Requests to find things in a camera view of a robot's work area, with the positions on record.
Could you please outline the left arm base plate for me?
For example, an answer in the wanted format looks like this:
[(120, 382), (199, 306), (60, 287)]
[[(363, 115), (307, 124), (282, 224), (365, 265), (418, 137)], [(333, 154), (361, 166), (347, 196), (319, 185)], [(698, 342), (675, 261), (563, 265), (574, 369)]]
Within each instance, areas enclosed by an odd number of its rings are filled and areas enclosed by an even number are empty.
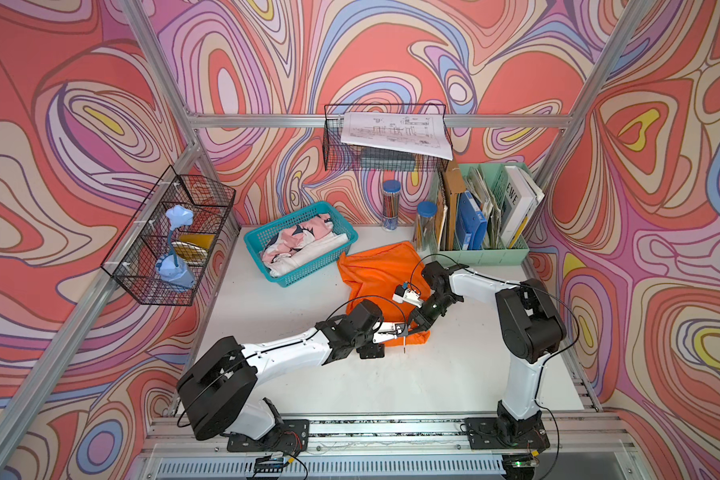
[(308, 420), (283, 420), (259, 440), (243, 434), (230, 434), (226, 449), (231, 453), (282, 452), (298, 455), (307, 449), (309, 433)]

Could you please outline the orange shorts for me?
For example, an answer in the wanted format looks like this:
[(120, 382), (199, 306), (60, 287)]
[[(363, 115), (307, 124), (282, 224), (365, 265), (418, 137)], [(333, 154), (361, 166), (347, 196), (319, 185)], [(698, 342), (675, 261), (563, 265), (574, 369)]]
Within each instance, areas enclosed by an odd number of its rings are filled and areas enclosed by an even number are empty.
[(413, 311), (410, 304), (393, 301), (395, 289), (406, 282), (418, 290), (426, 300), (431, 288), (422, 277), (421, 257), (410, 241), (377, 247), (347, 256), (342, 253), (337, 261), (343, 282), (350, 287), (350, 299), (376, 295), (376, 303), (388, 323), (401, 323)]

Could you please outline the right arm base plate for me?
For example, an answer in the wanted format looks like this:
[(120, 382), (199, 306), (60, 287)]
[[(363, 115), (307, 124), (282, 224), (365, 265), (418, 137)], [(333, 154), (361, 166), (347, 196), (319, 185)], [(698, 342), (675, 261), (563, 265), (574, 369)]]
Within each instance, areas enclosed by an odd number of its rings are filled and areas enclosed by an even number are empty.
[(519, 421), (512, 417), (470, 417), (463, 425), (472, 450), (543, 452), (550, 447), (540, 412)]

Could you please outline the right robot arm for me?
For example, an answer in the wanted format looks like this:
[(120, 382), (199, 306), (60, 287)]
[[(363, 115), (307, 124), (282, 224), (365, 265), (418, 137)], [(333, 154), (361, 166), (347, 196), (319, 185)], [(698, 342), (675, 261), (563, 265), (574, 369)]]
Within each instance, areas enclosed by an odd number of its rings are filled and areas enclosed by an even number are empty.
[(446, 268), (433, 261), (421, 275), (430, 287), (427, 299), (420, 298), (412, 282), (395, 291), (401, 302), (413, 306), (407, 321), (413, 327), (410, 334), (428, 331), (450, 306), (467, 297), (497, 309), (501, 338), (510, 353), (508, 380), (494, 417), (465, 421), (472, 447), (549, 448), (537, 396), (544, 366), (560, 352), (567, 330), (545, 287), (537, 280), (492, 278), (460, 263)]

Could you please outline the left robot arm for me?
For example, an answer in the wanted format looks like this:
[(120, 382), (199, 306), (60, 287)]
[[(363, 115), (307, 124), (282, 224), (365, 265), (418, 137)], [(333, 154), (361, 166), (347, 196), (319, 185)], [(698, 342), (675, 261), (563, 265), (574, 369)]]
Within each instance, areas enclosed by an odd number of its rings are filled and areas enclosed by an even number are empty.
[(240, 344), (233, 336), (217, 340), (179, 379), (180, 415), (199, 441), (223, 433), (259, 440), (278, 423), (276, 409), (252, 399), (256, 386), (300, 369), (346, 359), (374, 343), (383, 324), (380, 307), (363, 300), (347, 314), (336, 314), (305, 332), (265, 343)]

